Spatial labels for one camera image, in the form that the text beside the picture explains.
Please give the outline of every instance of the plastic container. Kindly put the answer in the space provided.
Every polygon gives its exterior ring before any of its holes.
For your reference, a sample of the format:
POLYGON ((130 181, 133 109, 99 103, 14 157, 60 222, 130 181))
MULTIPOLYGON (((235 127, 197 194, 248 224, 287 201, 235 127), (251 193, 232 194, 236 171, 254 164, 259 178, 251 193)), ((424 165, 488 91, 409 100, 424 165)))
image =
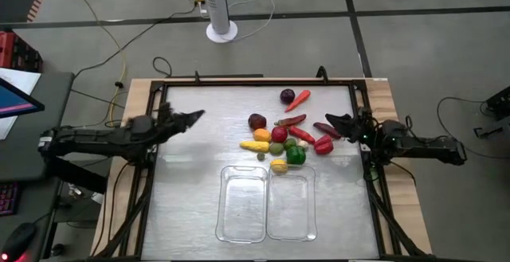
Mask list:
POLYGON ((269 237, 294 241, 316 239, 315 180, 316 173, 309 166, 291 165, 285 174, 269 171, 269 237))
POLYGON ((265 238, 268 173, 261 167, 227 166, 222 187, 216 237, 221 241, 257 243, 265 238))

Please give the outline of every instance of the red chili pepper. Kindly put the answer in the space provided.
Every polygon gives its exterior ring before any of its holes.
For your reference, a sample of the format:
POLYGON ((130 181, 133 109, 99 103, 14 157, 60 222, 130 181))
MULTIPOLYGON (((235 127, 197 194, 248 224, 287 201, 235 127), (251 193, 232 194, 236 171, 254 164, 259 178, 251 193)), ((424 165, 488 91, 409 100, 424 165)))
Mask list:
POLYGON ((297 127, 291 126, 288 129, 288 133, 290 135, 296 136, 300 139, 303 139, 304 141, 307 141, 308 143, 314 144, 316 140, 306 131, 303 131, 297 127))
POLYGON ((276 123, 274 123, 274 125, 275 126, 280 126, 280 127, 290 127, 290 126, 295 125, 297 123, 303 122, 304 119, 306 119, 306 115, 305 114, 298 115, 298 116, 293 117, 293 118, 279 119, 276 123))
POLYGON ((306 99, 308 99, 310 94, 312 93, 309 90, 302 91, 301 94, 297 98, 295 98, 292 103, 290 103, 285 112, 292 111, 293 109, 295 109, 299 104, 303 103, 306 99))
POLYGON ((328 125, 327 123, 314 123, 313 127, 316 127, 319 131, 323 131, 326 134, 330 135, 332 138, 341 139, 342 136, 335 130, 334 127, 328 125))
POLYGON ((329 135, 324 135, 322 138, 316 141, 316 143, 313 144, 313 147, 317 148, 320 145, 323 145, 325 143, 332 143, 332 137, 329 135))
POLYGON ((329 154, 333 151, 333 142, 323 143, 316 148, 316 154, 329 154))

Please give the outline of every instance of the computer mouse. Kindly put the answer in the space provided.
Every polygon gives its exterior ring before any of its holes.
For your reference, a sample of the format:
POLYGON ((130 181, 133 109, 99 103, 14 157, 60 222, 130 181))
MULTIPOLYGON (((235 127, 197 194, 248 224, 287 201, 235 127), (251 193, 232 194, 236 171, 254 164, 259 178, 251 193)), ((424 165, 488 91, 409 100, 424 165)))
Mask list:
POLYGON ((30 242, 35 236, 37 228, 34 223, 23 223, 19 225, 7 238, 3 245, 2 260, 10 262, 16 261, 23 255, 29 247, 30 242))

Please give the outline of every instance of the gray floor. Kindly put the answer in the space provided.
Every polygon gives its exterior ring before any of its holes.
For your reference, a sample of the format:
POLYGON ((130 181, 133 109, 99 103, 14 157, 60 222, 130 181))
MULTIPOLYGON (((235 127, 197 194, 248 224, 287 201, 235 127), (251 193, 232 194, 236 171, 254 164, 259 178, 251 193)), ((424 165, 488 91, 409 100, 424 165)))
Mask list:
MULTIPOLYGON (((344 0, 274 0, 279 12, 345 10, 344 0)), ((186 10, 185 0, 90 0, 101 19, 164 17, 186 10)), ((510 0, 354 0, 358 10, 401 10, 509 6, 510 0)), ((234 12, 268 12, 266 2, 234 12)), ((92 20, 81 0, 44 0, 36 22, 92 20)), ((239 22, 248 33, 263 21, 239 22)), ((435 110, 443 96, 484 100, 510 83, 508 49, 510 13, 455 14, 360 18, 360 28, 374 76, 390 78, 401 119, 412 115, 414 130, 424 136, 442 134, 435 110)), ((109 28, 126 42, 145 26, 109 28)), ((127 49, 128 77, 159 77, 155 56, 167 58, 175 75, 262 73, 266 76, 313 76, 324 65, 331 76, 362 76, 351 25, 347 18, 273 20, 243 41, 215 45, 206 40, 205 23, 160 25, 127 49)), ((40 50, 47 72, 76 72, 115 52, 98 28, 20 29, 40 50)), ((120 59, 84 73, 75 88, 105 99, 113 93, 120 59)), ((490 119, 478 106, 447 102, 441 109, 447 127, 465 144, 486 154, 508 153, 508 139, 479 140, 473 127, 490 119)), ((93 123, 106 106, 72 94, 64 123, 93 123)), ((418 195, 433 252, 439 256, 506 261, 510 256, 510 168, 508 161, 469 156, 464 166, 413 160, 418 195)), ((72 241, 74 251, 61 259, 88 252, 93 232, 59 229, 57 241, 72 241)))

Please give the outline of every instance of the red bell pepper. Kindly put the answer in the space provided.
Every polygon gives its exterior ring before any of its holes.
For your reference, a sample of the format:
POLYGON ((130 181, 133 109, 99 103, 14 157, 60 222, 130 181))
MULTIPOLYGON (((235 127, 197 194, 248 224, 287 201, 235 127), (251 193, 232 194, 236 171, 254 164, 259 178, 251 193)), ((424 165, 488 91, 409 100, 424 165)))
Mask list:
POLYGON ((318 147, 321 144, 325 144, 325 143, 331 143, 332 141, 333 141, 332 137, 330 137, 329 135, 324 135, 322 138, 317 140, 316 143, 313 144, 313 147, 318 147))
POLYGON ((307 143, 311 143, 311 144, 316 143, 316 140, 309 133, 307 133, 306 131, 303 131, 297 127, 294 127, 294 126, 289 127, 288 133, 290 135, 293 135, 300 139, 303 139, 307 143))
POLYGON ((323 143, 323 144, 315 147, 315 149, 316 149, 316 154, 329 154, 330 152, 333 151, 333 142, 323 143))

